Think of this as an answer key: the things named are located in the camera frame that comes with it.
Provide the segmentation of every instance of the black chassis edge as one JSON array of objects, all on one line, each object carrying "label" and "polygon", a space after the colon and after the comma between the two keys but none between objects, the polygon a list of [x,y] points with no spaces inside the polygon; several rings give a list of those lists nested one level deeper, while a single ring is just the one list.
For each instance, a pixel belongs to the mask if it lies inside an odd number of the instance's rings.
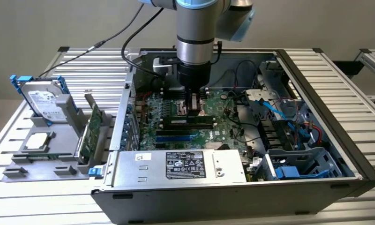
[{"label": "black chassis edge", "polygon": [[358,146],[355,145],[354,141],[351,140],[347,132],[344,131],[340,123],[338,122],[335,116],[332,115],[331,111],[328,110],[324,102],[322,101],[320,97],[318,96],[314,88],[311,87],[304,75],[302,74],[298,66],[292,62],[287,52],[283,49],[276,50],[276,56],[282,59],[294,79],[298,82],[299,88],[303,91],[303,94],[307,96],[310,104],[315,108],[316,112],[319,113],[319,117],[326,123],[344,153],[347,154],[351,162],[355,165],[359,173],[362,174],[364,179],[370,181],[359,188],[354,193],[352,196],[362,195],[366,191],[375,187],[375,169],[371,166],[368,160],[366,159],[362,151],[359,150]]}]

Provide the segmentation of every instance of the circuit board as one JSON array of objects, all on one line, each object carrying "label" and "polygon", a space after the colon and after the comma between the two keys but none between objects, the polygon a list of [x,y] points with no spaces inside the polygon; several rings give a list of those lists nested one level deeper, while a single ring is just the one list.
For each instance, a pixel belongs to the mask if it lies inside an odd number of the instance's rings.
[{"label": "circuit board", "polygon": [[159,127],[160,119],[163,116],[179,116],[181,120],[185,118],[183,115],[184,112],[181,112],[180,109],[183,100],[164,100],[156,93],[148,97],[147,111],[149,116],[145,118],[145,122],[140,123],[140,150],[205,149],[205,145],[211,146],[211,143],[217,143],[217,145],[227,144],[230,149],[239,149],[242,152],[246,149],[246,144],[238,142],[230,133],[231,129],[234,130],[234,133],[236,133],[239,131],[239,127],[227,119],[223,113],[231,97],[221,99],[221,95],[225,97],[227,92],[211,91],[207,95],[207,99],[200,100],[201,112],[199,116],[211,116],[216,126],[212,129],[189,130],[189,139],[185,141],[161,142],[160,148],[156,146],[156,132],[163,130]]},{"label": "circuit board", "polygon": [[95,154],[99,135],[100,135],[100,124],[101,124],[101,112],[97,105],[93,105],[92,115],[89,117],[89,123],[87,125],[83,138],[81,145],[79,148],[79,158],[83,163],[87,163],[89,157]]}]

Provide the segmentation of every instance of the motherboard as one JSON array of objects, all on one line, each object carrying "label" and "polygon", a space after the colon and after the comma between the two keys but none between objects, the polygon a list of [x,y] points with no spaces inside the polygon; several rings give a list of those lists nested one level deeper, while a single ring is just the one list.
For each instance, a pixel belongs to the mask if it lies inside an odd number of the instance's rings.
[{"label": "motherboard", "polygon": [[217,149],[227,144],[230,149],[244,151],[246,144],[236,141],[243,139],[238,134],[239,125],[224,115],[232,99],[228,94],[228,91],[208,91],[200,99],[200,114],[188,123],[184,100],[153,93],[145,99],[140,117],[140,150]]}]

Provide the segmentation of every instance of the red cable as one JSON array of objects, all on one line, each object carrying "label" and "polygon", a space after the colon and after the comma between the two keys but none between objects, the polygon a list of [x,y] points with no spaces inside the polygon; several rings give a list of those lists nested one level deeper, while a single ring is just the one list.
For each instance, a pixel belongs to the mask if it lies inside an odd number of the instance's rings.
[{"label": "red cable", "polygon": [[316,143],[320,144],[322,138],[323,138],[323,132],[320,130],[320,128],[315,125],[312,125],[314,129],[318,131],[318,141]]},{"label": "red cable", "polygon": [[141,100],[141,115],[144,115],[144,105],[145,105],[144,100],[145,100],[145,97],[149,96],[149,95],[151,95],[151,91],[143,95],[143,100]]}]

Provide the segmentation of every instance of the blue latch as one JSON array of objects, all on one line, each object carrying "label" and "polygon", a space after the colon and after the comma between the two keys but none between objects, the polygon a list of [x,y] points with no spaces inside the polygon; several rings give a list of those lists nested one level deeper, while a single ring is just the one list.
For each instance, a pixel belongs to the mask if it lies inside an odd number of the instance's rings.
[{"label": "blue latch", "polygon": [[61,75],[57,77],[57,81],[60,82],[63,93],[69,94],[69,89],[68,89],[68,86],[67,86],[67,83],[65,83],[65,79]]},{"label": "blue latch", "polygon": [[280,180],[291,179],[312,179],[312,178],[327,178],[330,171],[323,170],[318,174],[300,175],[295,166],[280,166],[275,169],[276,177]]},{"label": "blue latch", "polygon": [[88,172],[89,177],[101,177],[101,168],[89,168]]},{"label": "blue latch", "polygon": [[32,80],[33,80],[32,76],[20,76],[17,79],[18,82],[29,82]]},{"label": "blue latch", "polygon": [[13,85],[14,89],[17,90],[17,92],[20,94],[22,94],[22,91],[21,91],[18,83],[17,83],[17,76],[13,74],[13,75],[10,75],[9,79],[10,79],[10,84]]}]

